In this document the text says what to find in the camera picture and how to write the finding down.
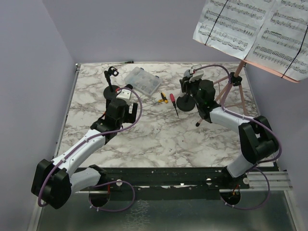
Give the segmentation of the white microphone silver grille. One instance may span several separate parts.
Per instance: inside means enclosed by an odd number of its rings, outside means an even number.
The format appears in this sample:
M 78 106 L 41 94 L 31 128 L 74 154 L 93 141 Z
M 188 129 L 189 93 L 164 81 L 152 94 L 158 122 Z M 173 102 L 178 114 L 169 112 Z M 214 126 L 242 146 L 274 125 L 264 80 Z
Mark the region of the white microphone silver grille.
M 189 80 L 193 75 L 191 74 L 191 70 L 188 69 L 184 72 L 183 78 L 180 79 L 180 97 L 184 96 L 187 93 L 187 87 L 189 84 Z

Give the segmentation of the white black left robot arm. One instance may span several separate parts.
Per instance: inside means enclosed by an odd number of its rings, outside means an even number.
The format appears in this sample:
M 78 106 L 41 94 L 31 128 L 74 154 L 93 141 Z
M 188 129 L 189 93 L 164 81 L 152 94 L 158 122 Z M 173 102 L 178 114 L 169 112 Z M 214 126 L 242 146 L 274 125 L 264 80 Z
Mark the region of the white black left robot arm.
M 87 133 L 64 154 L 52 159 L 42 159 L 36 167 L 31 192 L 37 196 L 40 207 L 50 205 L 61 208 L 70 196 L 87 187 L 101 190 L 111 184 L 122 185 L 124 180 L 109 181 L 107 172 L 91 165 L 77 172 L 79 166 L 94 152 L 105 146 L 118 133 L 125 131 L 122 126 L 128 123 L 130 129 L 142 115 L 142 103 L 134 103 L 132 110 L 123 99 L 109 102 L 106 112 L 96 120 Z

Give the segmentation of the black round microphone stand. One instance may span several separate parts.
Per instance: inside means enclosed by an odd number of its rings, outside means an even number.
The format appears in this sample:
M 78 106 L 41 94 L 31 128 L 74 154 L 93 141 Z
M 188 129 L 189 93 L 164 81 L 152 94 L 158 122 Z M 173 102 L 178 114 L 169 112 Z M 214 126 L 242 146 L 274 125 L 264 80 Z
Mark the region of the black round microphone stand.
M 103 91 L 103 95 L 105 97 L 105 99 L 107 100 L 112 100 L 116 97 L 116 90 L 119 88 L 119 86 L 117 85 L 112 85 L 111 83 L 111 76 L 118 76 L 119 72 L 118 70 L 111 66 L 108 68 L 108 70 L 105 70 L 104 71 L 104 76 L 105 76 L 105 79 L 108 83 L 108 86 L 104 89 Z

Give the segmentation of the black stand holding white microphone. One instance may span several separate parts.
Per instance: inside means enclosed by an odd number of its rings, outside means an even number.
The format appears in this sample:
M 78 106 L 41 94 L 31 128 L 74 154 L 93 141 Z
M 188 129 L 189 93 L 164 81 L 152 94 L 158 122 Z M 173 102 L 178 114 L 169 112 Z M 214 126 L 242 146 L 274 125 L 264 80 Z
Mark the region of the black stand holding white microphone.
M 195 107 L 195 101 L 190 93 L 188 81 L 180 80 L 180 93 L 176 99 L 176 106 L 184 112 L 192 111 Z

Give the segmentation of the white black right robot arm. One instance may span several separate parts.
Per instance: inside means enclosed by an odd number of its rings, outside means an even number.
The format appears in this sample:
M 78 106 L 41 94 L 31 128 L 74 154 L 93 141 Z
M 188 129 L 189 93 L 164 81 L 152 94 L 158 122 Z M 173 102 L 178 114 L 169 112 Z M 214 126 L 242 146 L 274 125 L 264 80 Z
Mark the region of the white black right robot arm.
M 238 177 L 262 163 L 264 158 L 278 152 L 282 146 L 272 132 L 264 116 L 250 117 L 227 110 L 215 101 L 216 90 L 213 81 L 199 79 L 193 82 L 188 77 L 180 80 L 184 100 L 191 101 L 197 107 L 201 120 L 226 127 L 239 135 L 241 154 L 225 167 L 221 183 L 232 188 L 239 181 Z

